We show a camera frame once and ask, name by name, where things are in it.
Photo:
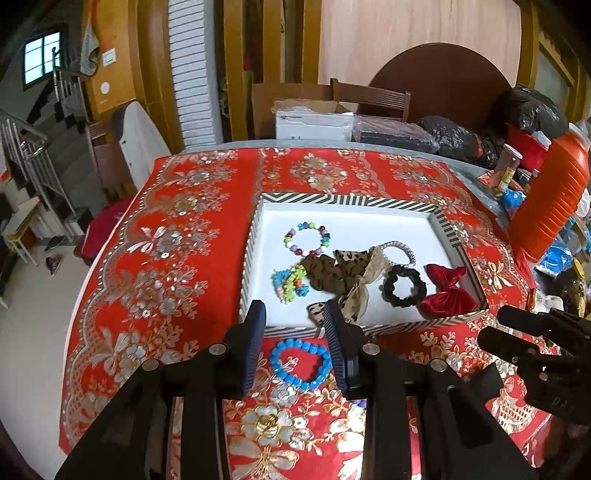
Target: staircase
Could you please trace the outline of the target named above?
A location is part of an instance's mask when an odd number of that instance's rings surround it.
[[[0,137],[17,192],[13,205],[38,195],[46,208],[33,224],[43,240],[65,235],[72,241],[107,205],[86,138],[88,117],[81,74],[55,67],[28,117],[0,110]]]

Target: cardboard box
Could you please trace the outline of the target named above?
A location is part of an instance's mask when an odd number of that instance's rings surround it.
[[[278,140],[351,141],[355,116],[333,100],[278,100],[275,137]]]
[[[255,83],[252,86],[252,117],[255,138],[275,138],[276,100],[306,98],[310,100],[331,100],[330,85],[316,83]]]

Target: white tray bottom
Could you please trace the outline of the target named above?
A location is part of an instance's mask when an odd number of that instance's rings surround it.
[[[334,295],[310,288],[307,296],[284,304],[279,301],[273,289],[271,276],[275,270],[290,268],[301,257],[284,246],[284,235],[294,226],[303,222],[324,225],[330,232],[330,250],[363,251],[369,247],[397,240],[408,245],[417,257],[415,268],[427,284],[427,294],[436,293],[436,288],[427,277],[424,266],[430,263],[453,268],[463,265],[462,260],[447,240],[434,214],[409,210],[378,209],[374,207],[315,205],[301,203],[265,204],[254,250],[251,271],[251,298],[260,299],[267,307],[267,326],[314,326],[308,317],[306,306],[318,301],[334,298]],[[316,249],[320,246],[318,230],[298,231],[294,242],[302,249]],[[388,258],[395,262],[409,262],[404,252],[395,248],[385,250]],[[416,307],[394,308],[382,298],[380,286],[384,278],[368,285],[369,304],[360,325],[398,325],[425,320]],[[467,277],[460,285],[474,298],[474,289]],[[395,294],[404,298],[411,294],[412,282],[399,278]]]

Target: red cushion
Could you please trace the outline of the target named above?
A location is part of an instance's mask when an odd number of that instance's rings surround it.
[[[103,210],[98,217],[91,221],[86,231],[86,238],[82,245],[82,258],[87,265],[92,265],[100,249],[109,239],[117,222],[123,216],[133,197],[119,200]]]

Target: orange container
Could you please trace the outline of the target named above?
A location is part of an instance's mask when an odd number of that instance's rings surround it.
[[[516,257],[522,250],[528,260],[540,260],[576,211],[589,183],[590,145],[573,124],[550,145],[540,173],[531,179],[530,192],[509,221],[507,232]]]

